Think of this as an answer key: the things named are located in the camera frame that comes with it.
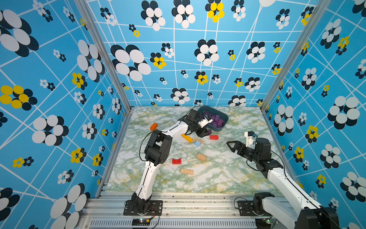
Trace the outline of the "engraved natural wood brick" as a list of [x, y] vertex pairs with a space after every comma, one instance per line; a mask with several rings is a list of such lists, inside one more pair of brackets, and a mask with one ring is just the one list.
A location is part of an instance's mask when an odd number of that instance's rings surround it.
[[194, 138], [193, 141], [196, 143], [197, 141], [199, 141], [201, 143], [201, 145], [204, 143], [204, 140], [199, 139], [199, 138]]

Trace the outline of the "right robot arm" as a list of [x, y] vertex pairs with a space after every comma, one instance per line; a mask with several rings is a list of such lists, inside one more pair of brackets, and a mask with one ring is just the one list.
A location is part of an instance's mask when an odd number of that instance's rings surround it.
[[266, 138], [250, 136], [247, 143], [228, 141], [230, 150], [254, 162], [256, 169], [272, 182], [291, 207], [283, 205], [270, 192], [256, 193], [253, 211], [257, 215], [270, 214], [288, 229], [338, 229], [339, 219], [331, 207], [324, 207], [287, 175], [285, 165], [272, 158], [271, 144]]

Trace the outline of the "purple cube brick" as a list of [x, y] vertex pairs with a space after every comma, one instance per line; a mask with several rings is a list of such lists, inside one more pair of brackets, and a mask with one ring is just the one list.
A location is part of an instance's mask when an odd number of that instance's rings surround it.
[[220, 120], [220, 115], [216, 114], [212, 116], [214, 122], [218, 122]]

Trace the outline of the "red arch brick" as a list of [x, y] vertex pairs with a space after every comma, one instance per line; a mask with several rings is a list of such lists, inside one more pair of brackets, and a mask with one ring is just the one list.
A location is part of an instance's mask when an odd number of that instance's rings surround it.
[[172, 159], [172, 164], [173, 165], [180, 165], [182, 164], [182, 160], [179, 158], [179, 159]]

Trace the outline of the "natural wood brick front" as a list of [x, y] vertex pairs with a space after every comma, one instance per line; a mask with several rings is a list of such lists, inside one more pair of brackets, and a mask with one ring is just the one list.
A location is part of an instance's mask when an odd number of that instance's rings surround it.
[[191, 170], [191, 169], [181, 169], [181, 173], [182, 174], [187, 174], [187, 175], [193, 175], [193, 170]]

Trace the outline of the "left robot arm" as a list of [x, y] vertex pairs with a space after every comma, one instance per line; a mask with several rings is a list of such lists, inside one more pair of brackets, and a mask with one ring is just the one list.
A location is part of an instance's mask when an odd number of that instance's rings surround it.
[[200, 114], [191, 109], [174, 125], [164, 130], [154, 130], [144, 150], [144, 173], [138, 189], [132, 194], [131, 201], [137, 212], [145, 214], [149, 210], [152, 188], [161, 165], [168, 159], [172, 142], [183, 135], [196, 133], [198, 137], [211, 134], [207, 125], [213, 122], [209, 114]]

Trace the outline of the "dark teal storage bin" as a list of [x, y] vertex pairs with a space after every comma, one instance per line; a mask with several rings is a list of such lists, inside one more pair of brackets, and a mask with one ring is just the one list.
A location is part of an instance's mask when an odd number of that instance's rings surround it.
[[207, 124], [207, 128], [215, 132], [220, 132], [228, 122], [228, 115], [210, 106], [202, 106], [198, 109], [201, 115], [210, 115], [212, 122]]

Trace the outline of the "yellow long brick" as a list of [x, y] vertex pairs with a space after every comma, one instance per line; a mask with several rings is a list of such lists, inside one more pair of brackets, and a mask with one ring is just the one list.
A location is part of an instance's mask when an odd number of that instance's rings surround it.
[[185, 135], [185, 134], [181, 134], [181, 136], [189, 143], [192, 143], [193, 142], [193, 139], [188, 136], [188, 135]]

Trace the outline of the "aluminium front rail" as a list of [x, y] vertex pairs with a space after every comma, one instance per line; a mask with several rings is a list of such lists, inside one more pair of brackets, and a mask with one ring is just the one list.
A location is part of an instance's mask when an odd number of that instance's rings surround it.
[[[79, 229], [136, 229], [135, 216], [124, 215], [127, 192], [103, 191], [99, 198], [88, 201], [78, 225]], [[161, 216], [156, 216], [148, 228], [155, 229], [256, 229], [269, 220], [271, 229], [285, 229], [284, 213], [268, 210], [269, 215], [257, 216], [239, 209], [239, 202], [252, 200], [249, 195], [204, 193], [155, 193], [152, 200], [161, 200]]]

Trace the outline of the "red flat brick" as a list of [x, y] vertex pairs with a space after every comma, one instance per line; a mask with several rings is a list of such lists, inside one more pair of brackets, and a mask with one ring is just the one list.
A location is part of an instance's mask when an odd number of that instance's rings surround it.
[[218, 140], [219, 136], [218, 135], [210, 135], [210, 140]]

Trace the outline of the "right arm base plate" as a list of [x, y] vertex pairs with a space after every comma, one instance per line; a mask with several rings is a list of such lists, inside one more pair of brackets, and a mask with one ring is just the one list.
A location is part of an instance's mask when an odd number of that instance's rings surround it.
[[240, 216], [271, 217], [269, 213], [261, 213], [261, 214], [255, 213], [252, 203], [253, 203], [252, 201], [246, 201], [246, 200], [240, 200], [236, 202]]

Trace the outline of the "orange brick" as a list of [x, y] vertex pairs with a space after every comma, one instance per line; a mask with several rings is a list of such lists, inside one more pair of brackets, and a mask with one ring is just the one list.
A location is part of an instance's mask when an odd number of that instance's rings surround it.
[[158, 124], [157, 123], [153, 123], [151, 126], [150, 126], [150, 130], [151, 131], [154, 131], [158, 128]]

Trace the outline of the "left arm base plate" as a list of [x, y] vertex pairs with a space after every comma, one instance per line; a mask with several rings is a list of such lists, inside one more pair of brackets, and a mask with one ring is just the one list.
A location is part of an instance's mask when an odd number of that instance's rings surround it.
[[163, 201], [150, 200], [147, 203], [135, 204], [132, 200], [125, 202], [124, 216], [161, 216]]

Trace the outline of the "natural wood square brick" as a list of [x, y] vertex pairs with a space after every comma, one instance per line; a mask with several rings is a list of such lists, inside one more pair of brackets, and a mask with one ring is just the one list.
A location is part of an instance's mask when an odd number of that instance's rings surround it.
[[207, 160], [207, 156], [202, 155], [202, 154], [197, 154], [196, 158], [203, 162], [205, 162]]

